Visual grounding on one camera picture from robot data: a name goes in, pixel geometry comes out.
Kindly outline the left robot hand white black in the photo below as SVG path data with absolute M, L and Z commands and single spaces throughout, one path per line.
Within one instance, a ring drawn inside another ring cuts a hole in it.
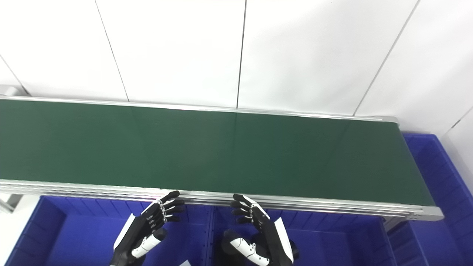
M 111 266 L 141 266 L 147 253 L 167 237 L 163 226 L 179 222 L 184 200 L 174 190 L 153 201 L 139 216 L 130 214 L 113 245 Z

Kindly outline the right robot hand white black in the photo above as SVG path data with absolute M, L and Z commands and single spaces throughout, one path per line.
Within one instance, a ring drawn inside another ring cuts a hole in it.
M 289 239 L 282 218 L 271 220 L 260 204 L 242 194 L 233 194 L 232 214 L 238 224 L 252 224 L 257 229 L 252 239 L 227 229 L 220 243 L 223 252 L 234 265 L 244 266 L 247 261 L 256 266 L 292 266 L 299 258 L 299 250 Z

